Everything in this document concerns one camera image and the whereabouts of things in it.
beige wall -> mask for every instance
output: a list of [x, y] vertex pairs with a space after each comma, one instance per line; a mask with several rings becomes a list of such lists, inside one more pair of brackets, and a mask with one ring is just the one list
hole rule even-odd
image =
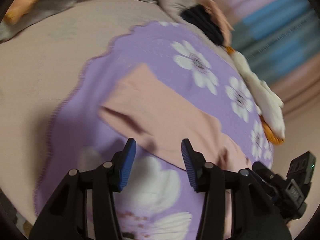
[[301, 219], [292, 221], [293, 238], [305, 227], [320, 203], [320, 102], [286, 122], [286, 142], [275, 148], [273, 171], [285, 177], [290, 161], [308, 150], [316, 156], [318, 163], [306, 199], [307, 210]]

folded towel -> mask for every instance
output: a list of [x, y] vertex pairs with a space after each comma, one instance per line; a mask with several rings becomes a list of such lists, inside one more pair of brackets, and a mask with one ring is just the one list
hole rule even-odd
[[217, 118], [157, 80], [145, 64], [118, 83], [100, 116], [119, 133], [179, 168], [185, 169], [180, 149], [184, 138], [207, 161], [225, 170], [250, 167], [240, 147], [221, 132]]

pink cloth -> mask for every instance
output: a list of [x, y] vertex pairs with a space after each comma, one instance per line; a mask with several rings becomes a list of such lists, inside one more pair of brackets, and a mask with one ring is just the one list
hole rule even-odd
[[238, 172], [251, 167], [240, 147], [221, 132], [217, 118], [157, 80], [145, 64], [120, 80], [100, 116], [119, 133], [179, 168], [185, 169], [180, 148], [184, 138], [206, 161], [222, 169]]

white flower print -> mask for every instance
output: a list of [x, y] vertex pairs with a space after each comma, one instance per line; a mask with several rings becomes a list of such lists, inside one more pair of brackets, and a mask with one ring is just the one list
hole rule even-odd
[[175, 23], [175, 22], [159, 22], [162, 26], [169, 26], [169, 25], [173, 25], [174, 27], [179, 26], [179, 23]]
[[152, 221], [154, 214], [176, 203], [180, 191], [177, 171], [162, 170], [160, 162], [151, 156], [134, 162], [128, 185], [121, 194], [115, 195], [121, 231], [132, 233], [134, 239], [139, 240], [183, 240], [192, 220], [189, 212], [177, 212]]
[[90, 171], [103, 163], [100, 153], [93, 147], [84, 147], [79, 152], [78, 170], [80, 172]]
[[262, 157], [262, 147], [264, 146], [264, 131], [261, 123], [257, 120], [254, 120], [253, 130], [251, 131], [251, 142], [251, 153], [257, 161]]
[[263, 158], [265, 160], [270, 160], [270, 163], [268, 165], [268, 168], [270, 169], [272, 166], [272, 152], [273, 152], [273, 145], [266, 140], [265, 144], [264, 144], [264, 154], [263, 154]]
[[211, 93], [217, 95], [216, 86], [219, 85], [219, 82], [216, 75], [209, 70], [210, 63], [189, 42], [183, 41], [182, 43], [175, 41], [171, 44], [171, 47], [182, 54], [173, 56], [175, 63], [184, 69], [192, 70], [193, 78], [198, 87], [204, 88], [206, 86]]
[[228, 97], [232, 100], [232, 110], [245, 122], [248, 122], [248, 111], [250, 113], [253, 111], [253, 102], [250, 100], [251, 94], [242, 80], [230, 77], [229, 82], [231, 86], [225, 87]]

purple blanket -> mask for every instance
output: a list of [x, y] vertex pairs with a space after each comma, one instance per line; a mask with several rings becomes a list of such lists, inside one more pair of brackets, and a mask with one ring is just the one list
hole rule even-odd
[[[236, 71], [184, 25], [151, 22], [116, 38], [107, 54], [89, 60], [79, 86], [54, 113], [49, 155], [35, 190], [37, 213], [68, 170], [94, 169], [123, 148], [127, 138], [99, 118], [98, 108], [138, 63], [146, 63], [161, 82], [217, 117], [222, 132], [251, 162], [271, 165], [273, 149]], [[115, 195], [121, 230], [133, 232], [139, 240], [194, 240], [203, 199], [193, 191], [185, 171], [139, 146], [128, 185]]]

